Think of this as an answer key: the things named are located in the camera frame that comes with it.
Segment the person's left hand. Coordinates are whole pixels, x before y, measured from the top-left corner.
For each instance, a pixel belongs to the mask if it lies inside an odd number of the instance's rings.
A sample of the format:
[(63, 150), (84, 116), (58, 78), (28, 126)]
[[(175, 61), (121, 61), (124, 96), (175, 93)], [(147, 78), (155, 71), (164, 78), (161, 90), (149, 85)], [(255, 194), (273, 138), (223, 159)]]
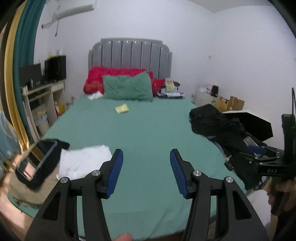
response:
[(113, 241), (133, 241), (133, 237), (130, 233), (126, 232), (121, 234), (119, 237), (117, 237)]

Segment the person's right hand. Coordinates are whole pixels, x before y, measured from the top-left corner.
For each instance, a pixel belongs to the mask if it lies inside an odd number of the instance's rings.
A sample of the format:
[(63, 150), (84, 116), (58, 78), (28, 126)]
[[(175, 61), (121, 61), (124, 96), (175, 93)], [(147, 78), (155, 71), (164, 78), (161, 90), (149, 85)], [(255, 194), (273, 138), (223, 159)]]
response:
[[(289, 211), (295, 207), (295, 178), (286, 182), (279, 182), (276, 184), (275, 189), (279, 192), (289, 193), (288, 201), (284, 207), (285, 211)], [(275, 196), (271, 193), (271, 184), (267, 187), (268, 204), (271, 205), (275, 202)]]

